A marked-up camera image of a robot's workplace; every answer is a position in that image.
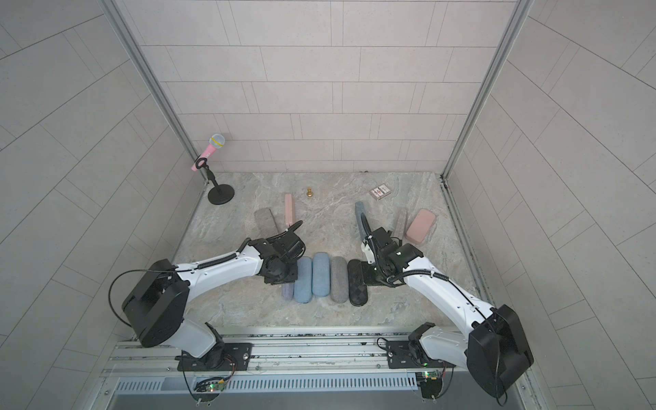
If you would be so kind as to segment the black tan case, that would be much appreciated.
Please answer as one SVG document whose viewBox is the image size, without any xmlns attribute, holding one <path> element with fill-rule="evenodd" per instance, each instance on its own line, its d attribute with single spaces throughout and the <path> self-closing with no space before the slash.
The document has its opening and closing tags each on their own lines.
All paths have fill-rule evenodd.
<svg viewBox="0 0 656 410">
<path fill-rule="evenodd" d="M 368 302 L 368 290 L 364 281 L 362 262 L 351 260 L 348 269 L 348 299 L 355 307 L 362 307 Z"/>
</svg>

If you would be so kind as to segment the purple fabric glasses case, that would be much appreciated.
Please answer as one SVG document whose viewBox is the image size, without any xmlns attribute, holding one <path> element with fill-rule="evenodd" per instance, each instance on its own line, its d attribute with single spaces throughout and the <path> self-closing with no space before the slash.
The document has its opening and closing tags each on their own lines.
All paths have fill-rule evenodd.
<svg viewBox="0 0 656 410">
<path fill-rule="evenodd" d="M 294 290 L 295 290 L 295 284 L 294 283 L 285 283 L 281 287 L 281 294 L 283 299 L 287 301 L 291 301 L 294 299 Z"/>
</svg>

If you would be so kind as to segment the tan blue glasses case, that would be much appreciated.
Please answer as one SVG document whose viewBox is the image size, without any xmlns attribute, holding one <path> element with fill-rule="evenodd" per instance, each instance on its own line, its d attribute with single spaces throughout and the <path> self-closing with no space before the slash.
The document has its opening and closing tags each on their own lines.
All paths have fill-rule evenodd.
<svg viewBox="0 0 656 410">
<path fill-rule="evenodd" d="M 294 285 L 294 299 L 298 303 L 309 303 L 313 298 L 313 262 L 309 257 L 297 261 L 297 281 Z"/>
</svg>

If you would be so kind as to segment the blue case pink glasses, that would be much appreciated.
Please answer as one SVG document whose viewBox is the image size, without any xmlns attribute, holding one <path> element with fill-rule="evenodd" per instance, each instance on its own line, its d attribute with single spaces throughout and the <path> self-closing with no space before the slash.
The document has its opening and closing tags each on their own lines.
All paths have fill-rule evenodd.
<svg viewBox="0 0 656 410">
<path fill-rule="evenodd" d="M 331 292 L 331 263 L 330 256 L 319 252 L 313 258 L 312 290 L 316 297 L 327 297 Z"/>
</svg>

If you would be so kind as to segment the pink grey case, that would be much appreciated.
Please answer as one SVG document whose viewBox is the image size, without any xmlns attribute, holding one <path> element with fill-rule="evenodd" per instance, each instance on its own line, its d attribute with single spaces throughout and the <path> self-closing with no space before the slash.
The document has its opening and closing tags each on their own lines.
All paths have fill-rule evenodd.
<svg viewBox="0 0 656 410">
<path fill-rule="evenodd" d="M 285 194 L 285 225 L 291 227 L 296 222 L 293 195 Z"/>
</svg>

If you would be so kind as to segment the beige glasses case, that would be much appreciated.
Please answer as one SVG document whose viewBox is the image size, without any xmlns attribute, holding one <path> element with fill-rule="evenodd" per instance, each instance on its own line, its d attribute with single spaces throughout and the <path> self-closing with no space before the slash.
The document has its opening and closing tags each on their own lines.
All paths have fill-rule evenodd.
<svg viewBox="0 0 656 410">
<path fill-rule="evenodd" d="M 349 299 L 348 263 L 341 256 L 331 258 L 331 300 L 345 303 Z"/>
</svg>

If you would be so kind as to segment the teal folding glasses case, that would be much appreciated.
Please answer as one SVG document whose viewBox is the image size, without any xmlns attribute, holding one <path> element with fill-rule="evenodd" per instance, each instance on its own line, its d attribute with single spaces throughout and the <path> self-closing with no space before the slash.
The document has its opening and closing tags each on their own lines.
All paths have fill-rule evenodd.
<svg viewBox="0 0 656 410">
<path fill-rule="evenodd" d="M 397 238 L 400 241 L 403 241 L 406 225 L 408 222 L 408 210 L 406 208 L 401 208 L 399 215 L 396 218 L 396 224 L 393 230 L 393 237 Z"/>
</svg>

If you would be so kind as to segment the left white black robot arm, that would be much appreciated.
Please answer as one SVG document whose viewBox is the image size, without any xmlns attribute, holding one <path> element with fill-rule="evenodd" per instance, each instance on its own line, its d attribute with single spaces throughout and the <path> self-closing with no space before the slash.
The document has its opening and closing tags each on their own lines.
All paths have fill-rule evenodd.
<svg viewBox="0 0 656 410">
<path fill-rule="evenodd" d="M 171 346 L 207 367 L 218 367 L 226 356 L 223 339 L 213 326 L 186 319 L 186 304 L 242 278 L 260 276 L 267 285 L 295 281 L 297 261 L 306 249 L 296 234 L 301 225 L 299 220 L 273 237 L 247 238 L 237 250 L 213 259 L 180 265 L 164 259 L 144 269 L 121 304 L 141 346 Z"/>
</svg>

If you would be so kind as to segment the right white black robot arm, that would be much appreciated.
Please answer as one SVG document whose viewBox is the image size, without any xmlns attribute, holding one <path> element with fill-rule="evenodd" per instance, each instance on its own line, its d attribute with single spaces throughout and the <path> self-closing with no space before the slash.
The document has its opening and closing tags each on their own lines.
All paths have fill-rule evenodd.
<svg viewBox="0 0 656 410">
<path fill-rule="evenodd" d="M 383 227 L 373 230 L 364 214 L 358 215 L 366 256 L 362 273 L 389 288 L 403 285 L 432 302 L 457 327 L 452 333 L 426 322 L 408 338 L 413 360 L 420 366 L 444 360 L 466 367 L 477 384 L 500 400 L 533 365 L 524 328 L 507 305 L 494 307 L 439 269 L 413 244 L 403 243 Z"/>
</svg>

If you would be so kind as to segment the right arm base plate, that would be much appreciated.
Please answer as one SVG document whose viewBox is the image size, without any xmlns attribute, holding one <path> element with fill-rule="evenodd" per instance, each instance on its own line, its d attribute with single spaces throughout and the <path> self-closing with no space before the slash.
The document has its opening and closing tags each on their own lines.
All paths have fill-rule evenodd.
<svg viewBox="0 0 656 410">
<path fill-rule="evenodd" d="M 385 351 L 389 369 L 451 369 L 454 365 L 445 360 L 432 360 L 410 346 L 410 341 L 390 341 L 378 338 L 377 346 Z"/>
</svg>

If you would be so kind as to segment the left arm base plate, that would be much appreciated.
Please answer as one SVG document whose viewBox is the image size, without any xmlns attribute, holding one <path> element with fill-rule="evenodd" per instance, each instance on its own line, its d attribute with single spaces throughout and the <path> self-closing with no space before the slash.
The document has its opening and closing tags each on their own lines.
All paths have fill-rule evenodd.
<svg viewBox="0 0 656 410">
<path fill-rule="evenodd" d="M 252 343 L 228 343 L 217 345 L 201 358 L 187 352 L 175 357 L 179 372 L 246 371 L 254 345 Z"/>
</svg>

